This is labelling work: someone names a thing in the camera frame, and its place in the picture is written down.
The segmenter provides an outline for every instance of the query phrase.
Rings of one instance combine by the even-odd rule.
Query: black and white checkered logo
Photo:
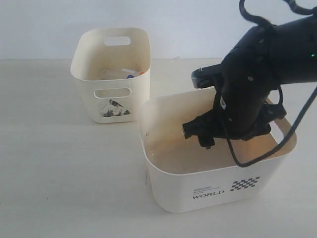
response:
[[[230,192],[232,192],[234,190],[240,190],[242,188],[254,187],[256,185],[256,183],[258,182],[259,178],[260,177],[243,179],[240,182],[235,181],[235,182],[233,182],[233,185],[231,187]]]

